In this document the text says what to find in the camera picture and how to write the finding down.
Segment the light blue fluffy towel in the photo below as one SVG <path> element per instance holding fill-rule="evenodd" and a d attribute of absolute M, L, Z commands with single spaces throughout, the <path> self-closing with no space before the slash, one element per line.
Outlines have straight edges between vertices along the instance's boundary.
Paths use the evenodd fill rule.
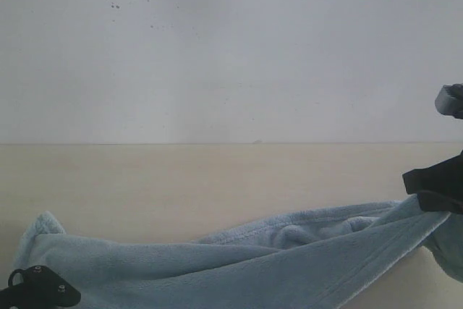
<path fill-rule="evenodd" d="M 50 213 L 14 267 L 44 265 L 81 308 L 340 308 L 415 248 L 462 279 L 462 217 L 417 198 L 273 216 L 190 243 L 127 244 L 67 234 Z"/>

